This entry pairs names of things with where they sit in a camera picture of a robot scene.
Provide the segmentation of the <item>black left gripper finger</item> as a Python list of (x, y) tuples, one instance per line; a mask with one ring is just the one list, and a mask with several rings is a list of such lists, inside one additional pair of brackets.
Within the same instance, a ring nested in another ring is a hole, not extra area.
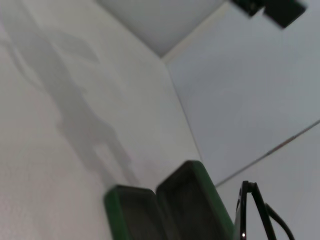
[(288, 27), (307, 9), (307, 6), (299, 0), (231, 0), (231, 2), (250, 18), (263, 10), (263, 14), (279, 27)]

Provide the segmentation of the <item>black glasses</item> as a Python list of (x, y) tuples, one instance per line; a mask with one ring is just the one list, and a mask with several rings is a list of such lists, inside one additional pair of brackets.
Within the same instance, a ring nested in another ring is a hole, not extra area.
[(295, 240), (292, 231), (285, 221), (271, 208), (269, 204), (264, 202), (258, 184), (256, 182), (249, 181), (243, 181), (239, 190), (234, 221), (233, 240), (247, 240), (247, 194), (251, 194), (253, 197), (268, 240), (277, 240), (271, 219), (282, 227), (289, 240)]

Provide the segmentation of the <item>green glasses case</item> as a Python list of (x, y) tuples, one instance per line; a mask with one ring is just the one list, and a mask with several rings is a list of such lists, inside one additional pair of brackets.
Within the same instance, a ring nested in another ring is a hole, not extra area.
[(116, 185), (103, 202), (112, 240), (233, 240), (234, 224), (200, 161), (185, 161), (155, 191)]

